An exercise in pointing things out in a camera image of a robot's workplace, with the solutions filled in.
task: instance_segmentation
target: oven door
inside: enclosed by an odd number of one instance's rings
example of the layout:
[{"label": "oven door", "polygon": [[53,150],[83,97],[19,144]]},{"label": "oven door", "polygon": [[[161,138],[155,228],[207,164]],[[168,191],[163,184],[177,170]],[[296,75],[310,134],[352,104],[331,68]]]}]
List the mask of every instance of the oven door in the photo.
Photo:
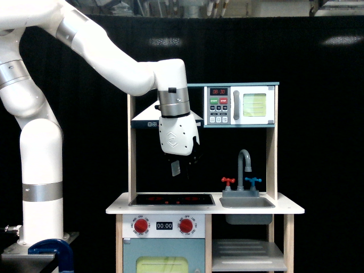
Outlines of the oven door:
[{"label": "oven door", "polygon": [[124,240],[125,273],[204,273],[205,239]]}]

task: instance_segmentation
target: toy microwave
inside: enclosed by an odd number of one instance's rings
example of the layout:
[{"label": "toy microwave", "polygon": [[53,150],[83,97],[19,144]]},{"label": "toy microwave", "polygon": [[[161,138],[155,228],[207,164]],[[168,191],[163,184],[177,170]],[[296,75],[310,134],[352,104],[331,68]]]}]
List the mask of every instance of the toy microwave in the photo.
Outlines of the toy microwave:
[{"label": "toy microwave", "polygon": [[205,127],[273,127],[277,82],[204,87]]}]

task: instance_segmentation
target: white countertop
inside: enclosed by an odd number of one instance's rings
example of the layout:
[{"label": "white countertop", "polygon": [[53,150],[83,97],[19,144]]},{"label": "white countertop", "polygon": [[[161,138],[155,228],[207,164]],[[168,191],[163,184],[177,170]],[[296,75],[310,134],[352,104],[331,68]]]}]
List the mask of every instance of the white countertop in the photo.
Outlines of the white countertop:
[{"label": "white countertop", "polygon": [[278,193],[278,200],[273,200],[265,192],[259,193],[260,197],[264,197],[271,201],[275,208],[244,208],[230,209],[224,208],[220,203],[222,193],[204,192],[211,194],[215,205],[145,205],[145,206],[129,206],[128,193],[121,194],[107,209],[107,214],[178,214],[194,213],[194,214],[302,214],[305,210],[298,204],[291,201],[281,193]]}]

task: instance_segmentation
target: red burner light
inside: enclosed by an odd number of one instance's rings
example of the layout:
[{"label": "red burner light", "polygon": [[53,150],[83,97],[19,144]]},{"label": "red burner light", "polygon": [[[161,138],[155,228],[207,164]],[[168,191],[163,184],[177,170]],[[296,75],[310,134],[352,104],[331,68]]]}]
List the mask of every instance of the red burner light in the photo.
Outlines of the red burner light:
[{"label": "red burner light", "polygon": [[148,197],[148,200],[149,201],[160,201],[162,200],[163,198],[160,197],[160,196],[152,196],[152,197]]},{"label": "red burner light", "polygon": [[188,197],[185,197],[184,200],[187,200],[187,201],[197,201],[198,200],[198,197],[188,196]]}]

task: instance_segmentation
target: red button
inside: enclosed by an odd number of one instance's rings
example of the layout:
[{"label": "red button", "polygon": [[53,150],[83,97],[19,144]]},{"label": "red button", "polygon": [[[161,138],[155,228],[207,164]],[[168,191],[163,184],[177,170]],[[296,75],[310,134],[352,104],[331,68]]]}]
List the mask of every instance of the red button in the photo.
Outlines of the red button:
[{"label": "red button", "polygon": [[184,233],[189,233],[193,229],[193,223],[190,219],[183,219],[180,222],[180,230]]},{"label": "red button", "polygon": [[228,104],[228,98],[220,98],[220,104]]},{"label": "red button", "polygon": [[144,219],[138,219],[134,224],[136,232],[143,233],[148,229],[148,222]]}]

